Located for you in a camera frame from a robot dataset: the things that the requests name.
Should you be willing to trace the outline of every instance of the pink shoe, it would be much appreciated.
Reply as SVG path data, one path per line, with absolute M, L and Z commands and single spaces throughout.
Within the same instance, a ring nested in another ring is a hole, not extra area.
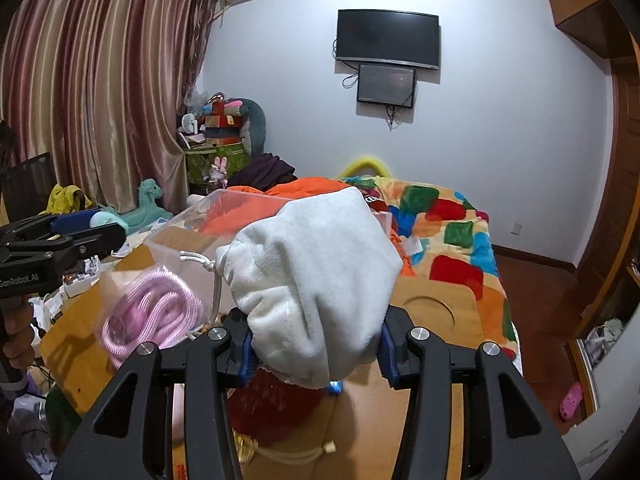
M 578 406 L 582 402 L 582 386 L 580 383 L 575 383 L 571 388 L 569 388 L 568 393 L 560 402 L 560 418 L 567 422 L 574 415 Z

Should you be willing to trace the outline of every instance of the white fan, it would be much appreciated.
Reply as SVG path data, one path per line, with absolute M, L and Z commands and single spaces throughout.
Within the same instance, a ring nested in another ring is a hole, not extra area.
M 182 116 L 182 129 L 186 134 L 198 133 L 198 121 L 193 114 L 186 114 Z

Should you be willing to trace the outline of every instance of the gold tassel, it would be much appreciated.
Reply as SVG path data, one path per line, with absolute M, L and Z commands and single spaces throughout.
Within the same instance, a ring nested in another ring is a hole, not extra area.
M 234 430 L 234 441 L 236 442 L 238 461 L 241 464 L 248 464 L 249 462 L 251 462 L 256 453 L 280 464 L 308 464 L 310 462 L 313 462 L 314 460 L 317 460 L 323 454 L 331 454 L 335 453 L 336 451 L 333 440 L 325 442 L 323 446 L 318 446 L 313 449 L 309 449 L 308 451 L 274 451 L 273 449 L 260 447 L 257 440 L 251 438 L 250 436 L 238 433 L 236 430 Z

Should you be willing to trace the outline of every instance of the green basket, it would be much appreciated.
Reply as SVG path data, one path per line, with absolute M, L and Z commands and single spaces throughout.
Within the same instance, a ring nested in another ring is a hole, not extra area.
M 184 154 L 187 158 L 187 180 L 189 184 L 202 184 L 204 176 L 209 174 L 209 168 L 217 156 L 220 158 L 226 156 L 226 174 L 228 176 L 242 170 L 249 163 L 249 155 L 245 152 L 241 142 L 226 146 L 207 146 L 205 148 L 184 150 Z

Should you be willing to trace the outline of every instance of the silver screw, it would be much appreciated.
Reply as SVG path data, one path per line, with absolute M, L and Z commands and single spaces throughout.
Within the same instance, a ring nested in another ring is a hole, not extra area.
M 149 355 L 154 351 L 154 344 L 147 341 L 146 343 L 140 343 L 138 348 L 136 348 L 136 352 L 140 355 Z
M 226 330 L 221 326 L 215 326 L 207 332 L 207 335 L 212 341 L 220 341 L 226 337 Z
M 500 347 L 496 343 L 488 341 L 482 345 L 482 351 L 487 355 L 498 355 Z
M 425 339 L 428 339 L 430 335 L 429 331 L 421 326 L 417 326 L 411 330 L 411 337 L 418 341 L 424 341 Z

